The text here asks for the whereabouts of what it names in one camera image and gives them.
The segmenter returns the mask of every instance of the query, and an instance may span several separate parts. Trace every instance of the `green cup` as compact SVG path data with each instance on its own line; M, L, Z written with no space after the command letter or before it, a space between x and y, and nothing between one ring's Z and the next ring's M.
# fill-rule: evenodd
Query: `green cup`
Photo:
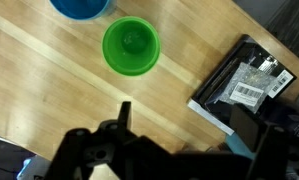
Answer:
M109 66L126 76L149 71L160 54L157 31L144 19L127 16L116 20L106 31L102 51Z

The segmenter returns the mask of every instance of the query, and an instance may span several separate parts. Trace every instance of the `blue cup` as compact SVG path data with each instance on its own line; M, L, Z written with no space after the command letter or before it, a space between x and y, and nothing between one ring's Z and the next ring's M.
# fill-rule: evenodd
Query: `blue cup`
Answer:
M114 0L50 0L64 16L74 20L88 20L109 14L115 7Z

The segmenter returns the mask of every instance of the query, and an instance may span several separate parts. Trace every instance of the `label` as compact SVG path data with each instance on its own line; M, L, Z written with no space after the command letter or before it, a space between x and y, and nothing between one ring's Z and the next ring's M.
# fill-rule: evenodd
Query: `label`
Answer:
M291 80L293 76L286 70L283 70L277 77L277 83L269 91L268 95L274 98Z
M263 92L261 89L239 82L233 90L230 99L254 107Z

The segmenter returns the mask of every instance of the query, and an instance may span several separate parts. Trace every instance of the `wood grain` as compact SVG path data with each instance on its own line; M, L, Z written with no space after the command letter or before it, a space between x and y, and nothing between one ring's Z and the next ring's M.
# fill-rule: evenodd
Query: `wood grain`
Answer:
M113 72L101 53L117 18L139 16L157 29L158 64L139 77ZM118 0L107 17L76 22L48 0L0 0L0 136L51 159L66 131L95 130L133 103L132 130L170 152L189 143L200 150L224 133L186 106L242 34L251 35L298 80L299 59L231 1Z

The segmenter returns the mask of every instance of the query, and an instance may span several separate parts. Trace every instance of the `cup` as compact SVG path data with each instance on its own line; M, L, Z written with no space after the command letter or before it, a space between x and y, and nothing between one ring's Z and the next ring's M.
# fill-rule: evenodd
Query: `cup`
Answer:
M158 33L149 22L127 16L116 20L107 29L102 51L113 70L126 76L137 76L156 64L160 46Z
M110 14L115 0L50 0L62 15L74 20L89 20Z

